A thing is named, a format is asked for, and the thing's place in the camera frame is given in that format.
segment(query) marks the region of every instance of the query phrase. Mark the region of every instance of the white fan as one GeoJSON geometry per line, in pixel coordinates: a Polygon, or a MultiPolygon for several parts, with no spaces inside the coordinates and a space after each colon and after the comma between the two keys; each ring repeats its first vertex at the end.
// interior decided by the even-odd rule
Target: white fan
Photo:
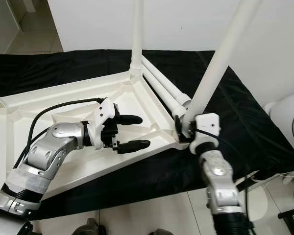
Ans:
{"type": "MultiPolygon", "coordinates": [[[[269,103],[264,109],[294,148],[294,95],[276,103],[269,103]]],[[[287,177],[283,183],[287,184],[291,180],[292,177],[287,177]]]]}

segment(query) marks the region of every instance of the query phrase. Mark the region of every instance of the black fabric cover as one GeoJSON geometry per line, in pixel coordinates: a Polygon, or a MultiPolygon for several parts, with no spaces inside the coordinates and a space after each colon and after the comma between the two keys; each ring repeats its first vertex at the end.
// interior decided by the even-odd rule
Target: black fabric cover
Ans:
{"type": "MultiPolygon", "coordinates": [[[[193,96],[213,51],[144,51],[181,91],[193,96]]],[[[0,96],[126,71],[130,51],[89,50],[46,55],[0,55],[0,96]]],[[[220,136],[245,157],[249,171],[263,177],[294,170],[294,150],[228,68],[206,112],[220,116],[220,136]]],[[[228,146],[220,150],[244,176],[244,161],[228,146]]],[[[102,209],[203,188],[198,159],[188,149],[169,149],[44,200],[33,219],[102,209]]]]}

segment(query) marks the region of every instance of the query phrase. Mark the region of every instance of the white plastic frame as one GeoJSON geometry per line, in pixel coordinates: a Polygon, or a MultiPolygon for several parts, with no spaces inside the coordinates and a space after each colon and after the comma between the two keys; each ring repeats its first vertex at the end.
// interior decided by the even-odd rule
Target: white plastic frame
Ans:
{"type": "MultiPolygon", "coordinates": [[[[224,41],[215,53],[193,97],[188,112],[184,117],[180,115],[180,118],[183,119],[183,130],[186,136],[188,136],[189,121],[193,120],[196,114],[202,113],[206,107],[228,66],[229,58],[238,39],[251,21],[259,2],[260,0],[241,1],[224,41]]],[[[121,142],[132,139],[147,139],[151,141],[151,145],[147,149],[123,155],[117,155],[111,149],[101,149],[95,152],[91,147],[73,151],[59,169],[44,198],[76,187],[165,149],[187,147],[187,144],[178,143],[173,119],[142,78],[143,12],[143,0],[134,0],[132,62],[129,72],[6,96],[0,99],[0,188],[5,180],[6,173],[12,168],[13,163],[25,146],[29,126],[35,115],[42,109],[61,102],[94,96],[109,97],[119,105],[121,114],[138,115],[144,120],[140,125],[120,126],[118,139],[121,142]]],[[[150,72],[151,77],[159,78],[156,72],[154,72],[155,74],[152,74],[152,71],[150,72]]],[[[173,99],[171,97],[167,96],[168,106],[170,106],[171,101],[176,102],[174,97],[173,99]]],[[[72,105],[45,114],[37,123],[34,135],[55,122],[75,122],[91,118],[91,113],[96,105],[95,103],[72,105]]]]}

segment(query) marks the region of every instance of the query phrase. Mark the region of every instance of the floor tile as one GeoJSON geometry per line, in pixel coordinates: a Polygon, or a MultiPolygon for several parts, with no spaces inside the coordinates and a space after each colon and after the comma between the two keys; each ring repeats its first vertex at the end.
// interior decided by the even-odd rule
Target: floor tile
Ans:
{"type": "MultiPolygon", "coordinates": [[[[273,199],[270,197],[269,192],[267,190],[265,190],[265,192],[268,199],[268,209],[261,219],[254,221],[256,228],[255,231],[258,235],[290,235],[290,232],[284,221],[277,218],[279,210],[276,207],[273,199]]],[[[215,234],[210,210],[206,207],[206,190],[193,190],[189,191],[188,194],[194,209],[200,234],[215,234]]]]}
{"type": "Polygon", "coordinates": [[[278,207],[271,198],[268,190],[265,190],[268,199],[268,209],[264,217],[254,221],[255,232],[258,235],[291,235],[283,219],[278,219],[280,213],[278,207]]]}
{"type": "Polygon", "coordinates": [[[267,184],[267,188],[281,212],[294,209],[294,179],[287,185],[282,184],[283,177],[277,177],[267,184]]]}
{"type": "Polygon", "coordinates": [[[59,39],[59,35],[56,33],[56,36],[54,37],[52,47],[51,47],[52,52],[63,52],[63,48],[59,39]]]}
{"type": "MultiPolygon", "coordinates": [[[[240,192],[240,202],[245,211],[245,191],[240,192]]],[[[266,189],[257,187],[248,191],[248,208],[249,219],[251,221],[259,220],[268,212],[269,200],[266,189]]]]}
{"type": "Polygon", "coordinates": [[[214,223],[210,210],[206,207],[207,195],[206,189],[197,189],[188,192],[192,207],[195,213],[196,221],[198,223],[201,235],[214,235],[214,223]]]}
{"type": "Polygon", "coordinates": [[[72,214],[52,219],[32,221],[34,232],[43,235],[70,235],[79,226],[86,224],[88,218],[95,218],[98,221],[98,212],[89,211],[79,214],[72,214]]]}
{"type": "Polygon", "coordinates": [[[7,53],[50,51],[54,37],[55,31],[52,30],[20,33],[15,37],[7,53]]]}
{"type": "Polygon", "coordinates": [[[109,235],[148,235],[158,228],[174,235],[199,235],[187,193],[100,210],[109,235]]]}

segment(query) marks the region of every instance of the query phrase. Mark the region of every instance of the white tube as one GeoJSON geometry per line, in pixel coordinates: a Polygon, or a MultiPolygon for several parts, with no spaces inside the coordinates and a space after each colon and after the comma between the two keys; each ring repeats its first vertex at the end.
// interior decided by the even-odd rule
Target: white tube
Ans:
{"type": "Polygon", "coordinates": [[[133,35],[131,75],[142,74],[142,47],[144,26],[144,0],[133,0],[133,35]]]}
{"type": "Polygon", "coordinates": [[[167,79],[147,58],[142,56],[143,65],[155,76],[155,78],[167,89],[173,98],[183,107],[188,108],[191,98],[182,93],[171,81],[167,79]]]}
{"type": "Polygon", "coordinates": [[[150,85],[154,88],[157,94],[160,96],[162,101],[172,112],[172,117],[178,115],[179,118],[182,118],[186,113],[186,109],[177,103],[177,101],[170,95],[170,93],[161,85],[161,83],[154,77],[154,75],[143,66],[143,75],[150,85]]]}
{"type": "Polygon", "coordinates": [[[192,102],[185,114],[182,125],[183,134],[189,137],[189,122],[195,115],[202,114],[211,96],[215,92],[224,72],[226,71],[230,57],[241,37],[244,29],[251,22],[261,0],[241,0],[227,30],[220,48],[215,52],[211,62],[198,86],[192,102]]]}

